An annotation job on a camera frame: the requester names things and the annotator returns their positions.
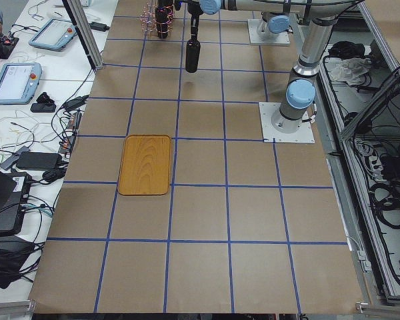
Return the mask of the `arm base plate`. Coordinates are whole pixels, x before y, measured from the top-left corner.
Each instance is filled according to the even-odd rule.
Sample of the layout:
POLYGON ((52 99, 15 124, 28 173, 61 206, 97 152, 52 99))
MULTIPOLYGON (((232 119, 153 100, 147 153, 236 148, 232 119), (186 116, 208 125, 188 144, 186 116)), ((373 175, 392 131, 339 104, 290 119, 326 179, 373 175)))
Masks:
POLYGON ((259 102, 263 141, 266 143, 315 142, 307 112, 298 120, 288 120, 280 113, 280 103, 259 102))
POLYGON ((268 30, 266 22, 262 19, 249 19, 248 32, 251 45, 289 46, 289 34, 287 31, 272 33, 268 30))

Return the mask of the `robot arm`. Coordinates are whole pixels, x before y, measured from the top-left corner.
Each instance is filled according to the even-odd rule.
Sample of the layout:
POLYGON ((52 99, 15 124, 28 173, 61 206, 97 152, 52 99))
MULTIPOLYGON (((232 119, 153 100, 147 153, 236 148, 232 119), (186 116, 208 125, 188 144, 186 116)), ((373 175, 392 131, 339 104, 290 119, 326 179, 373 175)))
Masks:
POLYGON ((286 14, 262 12, 257 27, 257 34, 261 39, 268 39, 289 30, 290 20, 286 14))
POLYGON ((298 60, 294 62, 285 98, 278 110, 271 116, 272 126, 282 133, 294 133, 301 126, 307 108, 313 104, 316 95, 314 87, 319 72, 320 58, 325 50, 333 26, 348 9, 359 1, 187 1, 191 15, 191 39, 187 43, 185 70, 197 71, 200 44, 197 40, 199 17, 206 13, 214 15, 220 10, 260 11, 261 23, 268 34, 281 33, 283 24, 277 22, 290 13, 296 13, 310 20, 309 33, 304 40, 298 60))

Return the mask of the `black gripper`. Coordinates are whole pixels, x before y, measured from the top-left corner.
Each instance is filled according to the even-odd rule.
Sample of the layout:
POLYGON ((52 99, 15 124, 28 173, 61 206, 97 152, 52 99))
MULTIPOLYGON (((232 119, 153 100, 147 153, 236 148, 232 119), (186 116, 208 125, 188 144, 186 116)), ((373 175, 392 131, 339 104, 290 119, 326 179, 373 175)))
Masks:
POLYGON ((191 14, 190 34, 191 40, 197 40, 199 30, 199 16, 203 14, 198 1, 186 0, 187 10, 191 14))

